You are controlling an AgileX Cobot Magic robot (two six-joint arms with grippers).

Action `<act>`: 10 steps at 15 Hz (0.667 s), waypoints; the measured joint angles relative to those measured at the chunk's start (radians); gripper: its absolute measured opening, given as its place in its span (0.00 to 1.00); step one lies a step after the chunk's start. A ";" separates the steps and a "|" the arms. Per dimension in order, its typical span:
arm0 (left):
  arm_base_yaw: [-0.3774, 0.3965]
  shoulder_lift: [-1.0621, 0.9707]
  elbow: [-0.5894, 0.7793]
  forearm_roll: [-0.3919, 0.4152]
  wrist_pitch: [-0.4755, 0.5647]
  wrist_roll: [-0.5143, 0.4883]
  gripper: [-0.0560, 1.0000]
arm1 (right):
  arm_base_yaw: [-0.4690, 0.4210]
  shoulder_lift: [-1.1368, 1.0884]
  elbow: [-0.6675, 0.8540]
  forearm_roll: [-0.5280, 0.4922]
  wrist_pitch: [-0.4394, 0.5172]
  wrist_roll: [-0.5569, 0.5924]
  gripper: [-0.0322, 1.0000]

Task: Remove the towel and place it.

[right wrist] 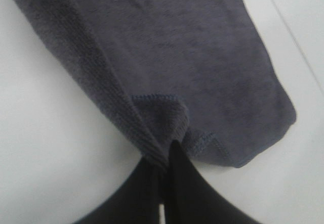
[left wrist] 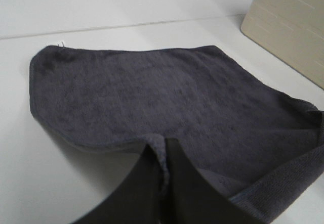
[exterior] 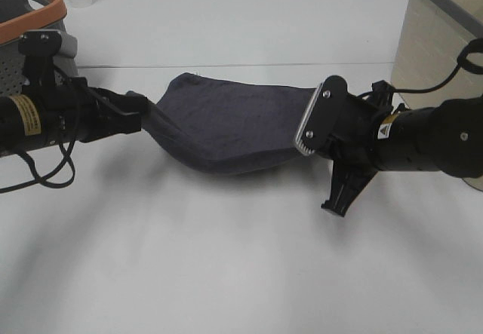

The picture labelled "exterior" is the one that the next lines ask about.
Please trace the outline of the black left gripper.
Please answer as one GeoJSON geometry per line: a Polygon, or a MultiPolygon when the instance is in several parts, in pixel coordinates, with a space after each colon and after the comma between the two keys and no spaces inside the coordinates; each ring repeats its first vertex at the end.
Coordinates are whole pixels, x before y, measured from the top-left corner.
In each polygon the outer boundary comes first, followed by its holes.
{"type": "Polygon", "coordinates": [[[93,142],[136,133],[149,112],[145,96],[89,87],[85,78],[70,78],[55,66],[53,57],[25,57],[23,74],[33,77],[24,83],[33,92],[18,95],[20,146],[93,142]]]}

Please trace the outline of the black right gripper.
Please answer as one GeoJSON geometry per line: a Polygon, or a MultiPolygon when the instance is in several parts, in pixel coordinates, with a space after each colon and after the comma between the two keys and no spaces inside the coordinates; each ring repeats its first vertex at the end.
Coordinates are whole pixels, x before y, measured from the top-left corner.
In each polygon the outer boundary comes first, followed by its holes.
{"type": "Polygon", "coordinates": [[[344,217],[354,200],[382,170],[374,153],[377,129],[394,109],[395,88],[387,81],[372,84],[371,91],[358,96],[348,92],[344,79],[327,79],[324,89],[343,103],[329,134],[325,155],[334,161],[331,192],[323,210],[344,217]]]}

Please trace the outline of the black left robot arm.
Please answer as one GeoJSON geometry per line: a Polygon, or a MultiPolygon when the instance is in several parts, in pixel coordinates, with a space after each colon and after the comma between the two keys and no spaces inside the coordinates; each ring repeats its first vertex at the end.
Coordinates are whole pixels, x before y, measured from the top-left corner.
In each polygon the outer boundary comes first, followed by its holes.
{"type": "Polygon", "coordinates": [[[137,133],[149,111],[146,97],[91,87],[53,57],[27,56],[23,76],[18,94],[1,97],[3,156],[137,133]]]}

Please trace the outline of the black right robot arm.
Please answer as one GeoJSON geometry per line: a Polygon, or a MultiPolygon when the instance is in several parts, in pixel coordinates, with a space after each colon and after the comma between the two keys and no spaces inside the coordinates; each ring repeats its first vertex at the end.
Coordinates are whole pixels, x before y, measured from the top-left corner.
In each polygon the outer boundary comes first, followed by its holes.
{"type": "Polygon", "coordinates": [[[441,171],[482,176],[482,98],[437,107],[393,108],[389,87],[366,100],[347,93],[321,154],[333,162],[331,193],[322,209],[345,216],[379,172],[441,171]]]}

